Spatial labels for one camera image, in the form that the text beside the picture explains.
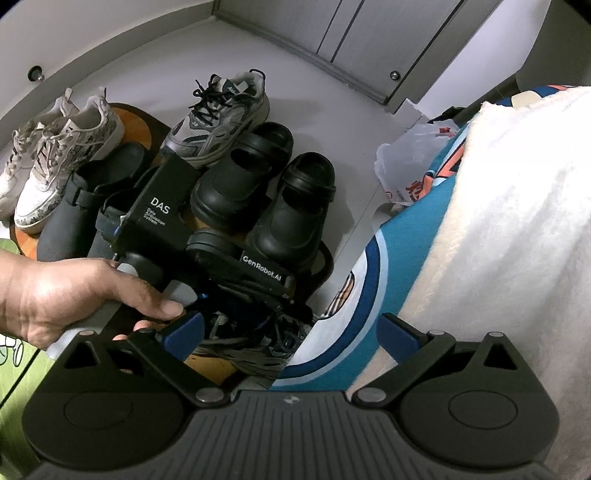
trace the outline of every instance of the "gray sneaker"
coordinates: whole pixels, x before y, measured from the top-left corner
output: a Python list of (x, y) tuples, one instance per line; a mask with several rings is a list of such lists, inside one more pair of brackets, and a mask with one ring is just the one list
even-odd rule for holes
[(200, 100), (189, 107), (191, 112), (168, 133), (162, 146), (200, 168), (224, 155), (242, 130), (263, 123), (269, 115), (269, 99), (265, 74), (255, 69), (233, 79), (214, 74), (205, 89), (197, 84), (193, 95)]
[(206, 325), (206, 338), (194, 355), (230, 360), (238, 370), (255, 377), (276, 379), (304, 341), (311, 326), (288, 316), (263, 320), (251, 332), (217, 313)]

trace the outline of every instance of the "black shoe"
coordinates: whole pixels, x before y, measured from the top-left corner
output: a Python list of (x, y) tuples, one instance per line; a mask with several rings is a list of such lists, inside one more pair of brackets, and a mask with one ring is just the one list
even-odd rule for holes
[(268, 205), (269, 180), (287, 165), (292, 148), (293, 137), (283, 125), (267, 122), (241, 135), (193, 190), (193, 214), (224, 232), (250, 230)]
[(74, 172), (63, 200), (39, 238), (37, 259), (85, 257), (95, 237), (100, 206), (108, 196), (133, 186), (151, 161), (143, 145), (130, 142), (118, 146), (106, 159), (87, 163)]
[(96, 215), (96, 234), (87, 257), (106, 258), (108, 260), (113, 258), (114, 253), (111, 250), (111, 243), (121, 225), (121, 219), (129, 212), (129, 209), (157, 170), (158, 166), (152, 167), (139, 178), (133, 188), (114, 193), (105, 200)]
[(324, 156), (298, 155), (246, 245), (296, 275), (308, 275), (322, 241), (328, 206), (335, 197), (335, 170)]

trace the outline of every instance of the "metal bolt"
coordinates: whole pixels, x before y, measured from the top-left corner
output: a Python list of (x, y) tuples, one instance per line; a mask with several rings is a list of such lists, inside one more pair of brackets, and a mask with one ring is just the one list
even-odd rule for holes
[(198, 390), (195, 393), (195, 398), (202, 403), (215, 403), (222, 401), (225, 395), (224, 392), (217, 387), (206, 387)]
[(357, 398), (364, 403), (379, 403), (386, 400), (386, 392), (380, 388), (365, 387), (357, 390)]
[(31, 69), (27, 73), (27, 78), (30, 82), (42, 82), (43, 80), (45, 80), (45, 75), (43, 75), (43, 69), (39, 65), (31, 67)]

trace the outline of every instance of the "black sandal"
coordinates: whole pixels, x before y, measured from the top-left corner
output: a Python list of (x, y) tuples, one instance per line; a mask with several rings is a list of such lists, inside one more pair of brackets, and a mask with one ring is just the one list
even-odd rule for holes
[(287, 165), (292, 149), (291, 132), (280, 124), (266, 122), (241, 135), (193, 190), (193, 214), (224, 232), (250, 230), (269, 204), (269, 180)]
[(246, 245), (296, 276), (309, 275), (335, 191), (335, 170), (326, 157), (314, 152), (298, 155), (285, 170), (277, 196), (246, 237)]

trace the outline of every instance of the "black strap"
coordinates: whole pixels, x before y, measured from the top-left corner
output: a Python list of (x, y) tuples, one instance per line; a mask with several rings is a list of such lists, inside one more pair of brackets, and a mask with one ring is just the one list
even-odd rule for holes
[(64, 200), (72, 206), (91, 209), (100, 207), (105, 201), (105, 196), (81, 189), (74, 183), (74, 180), (70, 178), (66, 184)]
[(109, 243), (115, 239), (115, 232), (121, 225), (121, 215), (125, 212), (108, 207), (105, 213), (99, 212), (96, 216), (96, 229)]
[(335, 199), (336, 188), (334, 185), (328, 186), (317, 181), (314, 177), (302, 172), (293, 164), (285, 169), (281, 180), (298, 192), (307, 193), (320, 200), (332, 202)]
[(241, 135), (240, 140), (234, 148), (250, 151), (251, 153), (273, 159), (277, 158), (286, 163), (289, 160), (288, 153), (276, 143), (252, 132)]

